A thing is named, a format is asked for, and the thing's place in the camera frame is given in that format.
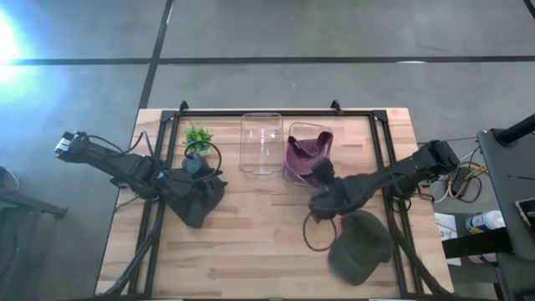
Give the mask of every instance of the bright light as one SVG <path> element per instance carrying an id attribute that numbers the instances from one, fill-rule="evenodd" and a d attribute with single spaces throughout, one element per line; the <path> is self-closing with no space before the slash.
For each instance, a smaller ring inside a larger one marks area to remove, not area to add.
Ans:
<path id="1" fill-rule="evenodd" d="M 13 30 L 9 26 L 8 16 L 0 10 L 0 64 L 9 63 L 19 56 Z"/>

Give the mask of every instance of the concrete floor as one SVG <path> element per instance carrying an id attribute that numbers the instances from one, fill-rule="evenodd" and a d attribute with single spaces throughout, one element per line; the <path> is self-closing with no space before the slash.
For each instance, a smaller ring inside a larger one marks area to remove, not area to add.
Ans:
<path id="1" fill-rule="evenodd" d="M 0 34 L 11 32 L 14 46 L 0 45 L 0 55 L 150 58 L 165 4 L 2 0 Z M 529 55 L 534 29 L 520 0 L 175 0 L 161 57 Z M 33 247 L 45 260 L 33 267 L 36 283 L 23 298 L 93 293 L 117 190 L 107 175 L 55 159 L 53 149 L 66 130 L 126 147 L 148 69 L 0 66 L 0 166 L 18 175 L 22 191 L 69 208 L 64 220 L 43 221 L 44 242 Z M 195 108 L 325 107 L 332 99 L 345 107 L 401 106 L 426 141 L 527 117 L 535 110 L 533 78 L 535 63 L 166 65 L 156 71 L 148 107 L 176 108 L 182 100 Z M 451 146 L 463 156 L 476 144 Z M 477 203 L 447 200 L 436 210 L 495 208 L 486 188 Z M 456 288 L 476 291 L 462 285 Z"/>

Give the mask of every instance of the wooden table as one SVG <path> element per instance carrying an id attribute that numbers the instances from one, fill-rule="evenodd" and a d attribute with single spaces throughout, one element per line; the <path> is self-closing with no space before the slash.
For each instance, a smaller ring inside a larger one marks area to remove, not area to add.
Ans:
<path id="1" fill-rule="evenodd" d="M 386 109 L 398 160 L 417 150 L 415 134 L 405 108 Z M 135 140 L 147 131 L 155 144 L 161 110 L 141 110 Z M 377 170 L 369 122 L 361 117 L 285 117 L 284 129 L 296 121 L 321 124 L 334 133 L 331 160 L 339 176 Z M 360 286 L 336 278 L 327 264 L 327 252 L 315 253 L 303 241 L 302 223 L 308 213 L 310 192 L 287 183 L 281 176 L 251 176 L 238 168 L 240 120 L 233 117 L 181 118 L 173 166 L 180 165 L 186 130 L 193 124 L 208 126 L 212 141 L 223 156 L 222 179 L 228 181 L 225 196 L 206 218 L 202 229 L 184 225 L 166 208 L 155 273 L 155 298 L 388 298 L 398 297 L 394 260 L 380 264 Z M 383 157 L 388 163 L 384 137 Z M 163 147 L 166 156 L 167 145 Z M 148 154 L 144 141 L 135 150 Z M 217 155 L 208 156 L 212 166 Z M 128 201 L 131 191 L 122 191 L 118 204 Z M 121 208 L 113 219 L 108 246 L 97 285 L 104 292 L 131 260 L 140 226 L 142 202 Z M 380 191 L 364 210 L 385 225 Z M 432 205 L 412 200 L 410 224 L 416 251 L 433 276 L 446 289 L 452 284 L 435 223 Z M 328 222 L 308 224 L 308 237 L 317 247 L 329 244 L 333 229 Z M 412 288 L 408 261 L 404 256 L 407 283 Z M 145 282 L 142 266 L 140 288 Z"/>

